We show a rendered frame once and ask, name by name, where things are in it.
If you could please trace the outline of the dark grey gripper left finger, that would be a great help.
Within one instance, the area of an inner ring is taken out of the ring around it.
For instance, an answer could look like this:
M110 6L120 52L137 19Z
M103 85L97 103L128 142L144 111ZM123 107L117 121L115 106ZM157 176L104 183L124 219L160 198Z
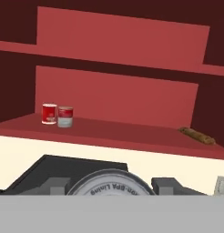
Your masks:
M70 188L70 177L51 177L40 187L26 190L22 195L65 195Z

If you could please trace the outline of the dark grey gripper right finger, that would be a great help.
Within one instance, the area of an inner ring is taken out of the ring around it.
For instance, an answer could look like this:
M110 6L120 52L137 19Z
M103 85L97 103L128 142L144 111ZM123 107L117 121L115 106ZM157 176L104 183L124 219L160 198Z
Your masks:
M151 178L151 185L154 192L157 195L188 195L188 196L204 196L197 190L189 187L183 187L175 178L173 177L153 177Z

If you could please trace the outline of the red open cabinet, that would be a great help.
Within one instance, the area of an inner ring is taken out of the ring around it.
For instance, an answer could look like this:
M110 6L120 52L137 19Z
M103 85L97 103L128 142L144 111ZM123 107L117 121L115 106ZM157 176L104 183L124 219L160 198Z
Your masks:
M224 160L224 0L0 0L0 136Z

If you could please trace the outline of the black angular appliance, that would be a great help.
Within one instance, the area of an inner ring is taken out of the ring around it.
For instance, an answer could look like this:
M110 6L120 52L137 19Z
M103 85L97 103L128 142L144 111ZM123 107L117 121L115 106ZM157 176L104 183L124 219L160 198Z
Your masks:
M126 163L43 155L8 188L0 189L0 195L16 195L40 187L51 177L68 177L71 179L71 185L75 185L81 178L108 168L128 171Z

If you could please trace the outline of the silver-topped can with lettering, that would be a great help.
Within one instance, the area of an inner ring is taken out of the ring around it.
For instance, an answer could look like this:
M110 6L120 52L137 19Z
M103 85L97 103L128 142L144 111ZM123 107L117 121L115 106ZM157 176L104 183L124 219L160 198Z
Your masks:
M72 186L68 196L149 196L155 192L138 176L119 169L93 172Z

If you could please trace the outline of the brown baguette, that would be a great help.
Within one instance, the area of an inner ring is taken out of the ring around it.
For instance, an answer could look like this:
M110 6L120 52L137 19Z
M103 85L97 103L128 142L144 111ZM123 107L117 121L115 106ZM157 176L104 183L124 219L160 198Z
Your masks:
M182 134L191 137L195 140L197 140L200 143L203 143L205 145L215 145L216 141L213 137L207 136L203 133L200 133L192 128L189 127L181 127L179 130Z

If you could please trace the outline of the red and grey can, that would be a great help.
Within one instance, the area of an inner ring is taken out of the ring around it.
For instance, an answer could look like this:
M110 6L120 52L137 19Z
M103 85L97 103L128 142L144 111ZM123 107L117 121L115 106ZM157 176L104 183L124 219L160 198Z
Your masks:
M57 125L59 127L71 127L73 124L73 108L71 106L60 106L57 114Z

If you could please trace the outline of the red can with white rims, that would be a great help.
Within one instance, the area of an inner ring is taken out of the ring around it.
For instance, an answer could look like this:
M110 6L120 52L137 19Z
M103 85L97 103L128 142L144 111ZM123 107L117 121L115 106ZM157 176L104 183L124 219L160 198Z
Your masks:
M42 123L46 125L56 123L56 104L44 103L42 105Z

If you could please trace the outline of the grey wall socket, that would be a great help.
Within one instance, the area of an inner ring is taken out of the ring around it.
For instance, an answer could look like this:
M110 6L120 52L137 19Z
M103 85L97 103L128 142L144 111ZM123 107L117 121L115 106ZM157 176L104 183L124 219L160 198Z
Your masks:
M214 189L215 195L224 195L224 177L218 176Z

